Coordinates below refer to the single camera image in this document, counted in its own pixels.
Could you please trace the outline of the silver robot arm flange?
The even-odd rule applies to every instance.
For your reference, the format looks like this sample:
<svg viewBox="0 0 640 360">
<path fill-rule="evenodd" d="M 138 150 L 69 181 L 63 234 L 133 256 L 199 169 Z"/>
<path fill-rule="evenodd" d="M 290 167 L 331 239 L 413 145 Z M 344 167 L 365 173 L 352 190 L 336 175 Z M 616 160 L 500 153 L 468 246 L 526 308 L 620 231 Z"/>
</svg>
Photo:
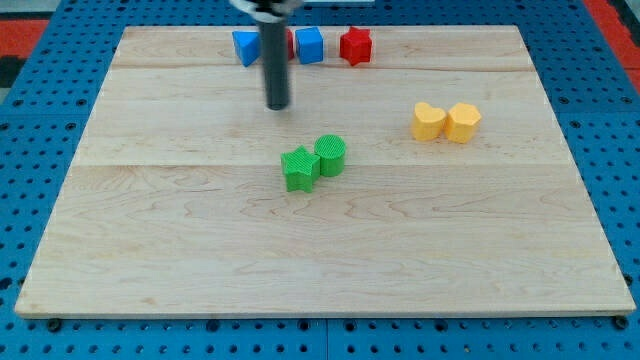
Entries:
<svg viewBox="0 0 640 360">
<path fill-rule="evenodd" d="M 229 3 L 254 20 L 276 23 L 287 18 L 300 7 L 303 0 L 229 0 Z"/>
</svg>

